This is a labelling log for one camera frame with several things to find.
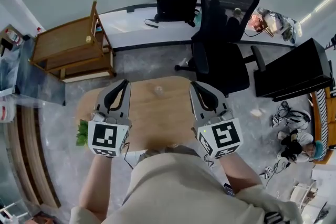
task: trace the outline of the person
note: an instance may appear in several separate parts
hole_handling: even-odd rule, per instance
[[[309,133],[294,130],[288,134],[280,131],[278,139],[281,140],[282,145],[286,146],[285,150],[278,153],[278,159],[284,157],[291,163],[303,163],[322,157],[322,142],[314,142],[314,137]]]
[[[107,217],[111,162],[95,155],[79,206],[71,211],[71,224],[302,223],[296,204],[267,194],[259,176],[237,153],[219,159],[236,194],[232,197],[197,153],[185,146],[141,155],[121,208]]]

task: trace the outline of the ceiling light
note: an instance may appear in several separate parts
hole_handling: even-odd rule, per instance
[[[325,6],[331,0],[324,0],[320,5],[315,8],[315,11],[318,12],[323,6]]]
[[[306,20],[308,20],[309,18],[311,17],[311,13],[309,13],[305,18],[303,18],[301,21],[300,21],[300,24],[303,24]]]

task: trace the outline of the gray floor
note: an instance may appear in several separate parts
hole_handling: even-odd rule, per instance
[[[243,56],[251,54],[249,45],[239,45],[239,47]],[[259,46],[259,48],[265,63],[289,51],[289,48],[276,46]],[[139,81],[172,75],[195,79],[191,72],[174,71],[174,65],[185,62],[190,57],[191,50],[186,45],[121,51],[115,57],[115,68],[118,73],[116,79],[126,78],[130,81]],[[280,150],[280,145],[276,134],[283,126],[271,128],[270,116],[277,111],[279,103],[274,103],[271,99],[255,97],[253,70],[257,69],[256,63],[247,64],[247,69],[250,75],[250,88],[230,94],[228,104],[233,109],[234,116],[239,118],[243,131],[244,144],[239,149],[239,154],[257,173],[261,173],[266,166],[274,166],[277,162],[276,155]],[[92,160],[92,154],[87,148],[75,147],[76,105],[87,91],[105,87],[116,79],[101,78],[69,83],[66,85],[67,104],[65,107],[45,103],[41,108],[40,127],[45,159],[52,183],[62,204],[59,210],[48,208],[44,210],[52,213],[64,223],[69,221],[70,209],[78,202],[79,192]],[[288,102],[296,109],[309,110],[305,95],[290,99]],[[189,146],[195,148],[199,154],[204,153],[197,141],[190,143]],[[267,190],[282,200],[288,200],[295,182],[307,183],[309,181],[312,167],[311,163],[291,165],[272,178]],[[226,178],[218,163],[212,170],[218,180],[224,183]],[[131,169],[122,158],[117,157],[113,160],[109,212],[121,206],[130,174]]]

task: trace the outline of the wooden cabinet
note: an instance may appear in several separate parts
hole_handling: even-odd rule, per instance
[[[110,40],[93,1],[91,14],[37,36],[30,63],[64,82],[115,76]]]

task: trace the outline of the black backpack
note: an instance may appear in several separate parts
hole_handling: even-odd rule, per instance
[[[152,22],[176,22],[183,20],[192,27],[195,27],[195,9],[197,0],[157,0],[157,11],[154,20],[148,19]]]

